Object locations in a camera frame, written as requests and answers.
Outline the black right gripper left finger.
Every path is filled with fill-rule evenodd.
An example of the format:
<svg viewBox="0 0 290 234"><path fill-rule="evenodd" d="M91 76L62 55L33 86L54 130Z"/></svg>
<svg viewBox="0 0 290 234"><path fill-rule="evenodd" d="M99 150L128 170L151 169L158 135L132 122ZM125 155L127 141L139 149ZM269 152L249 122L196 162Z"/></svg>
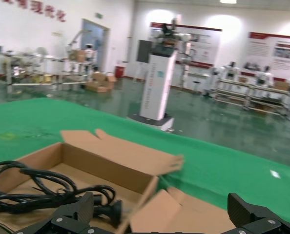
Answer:
<svg viewBox="0 0 290 234"><path fill-rule="evenodd" d="M47 219L32 224L17 234L83 234L94 212L94 195L85 193L79 201L60 206Z"/></svg>

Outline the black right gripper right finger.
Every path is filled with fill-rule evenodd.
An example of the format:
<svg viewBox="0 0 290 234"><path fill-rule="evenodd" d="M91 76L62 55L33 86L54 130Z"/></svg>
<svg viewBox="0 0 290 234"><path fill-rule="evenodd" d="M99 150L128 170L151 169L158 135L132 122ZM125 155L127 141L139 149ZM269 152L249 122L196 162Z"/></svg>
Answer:
<svg viewBox="0 0 290 234"><path fill-rule="evenodd" d="M238 194L228 194L228 216L235 228L224 234L290 234L290 222L264 206L245 202Z"/></svg>

